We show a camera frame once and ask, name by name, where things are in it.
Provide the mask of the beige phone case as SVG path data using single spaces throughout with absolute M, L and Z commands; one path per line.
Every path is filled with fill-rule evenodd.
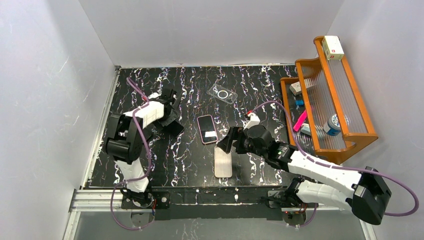
M 216 178 L 231 178 L 232 171 L 232 155 L 226 153 L 218 146 L 214 148 L 214 176 Z

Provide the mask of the clear magsafe phone case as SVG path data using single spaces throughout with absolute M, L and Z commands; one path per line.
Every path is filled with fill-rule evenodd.
M 216 83 L 207 91 L 207 93 L 227 104 L 234 104 L 238 97 L 237 93 Z

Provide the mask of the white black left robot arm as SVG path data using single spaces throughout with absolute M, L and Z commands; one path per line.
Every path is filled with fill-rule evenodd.
M 118 165 L 127 192 L 131 194 L 144 193 L 149 185 L 152 160 L 147 140 L 150 127 L 155 126 L 173 137 L 184 130 L 179 123 L 181 99 L 176 90 L 164 88 L 161 93 L 155 92 L 143 99 L 145 103 L 135 109 L 109 117 L 103 143 L 104 151 Z

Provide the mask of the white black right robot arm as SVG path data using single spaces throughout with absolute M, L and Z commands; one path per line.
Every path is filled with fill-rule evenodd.
M 339 165 L 311 155 L 295 146 L 274 140 L 263 125 L 231 127 L 217 143 L 225 153 L 254 154 L 271 167 L 299 175 L 280 193 L 267 199 L 282 206 L 323 204 L 351 212 L 360 220 L 380 225 L 391 198 L 391 190 L 378 171 L 345 170 Z

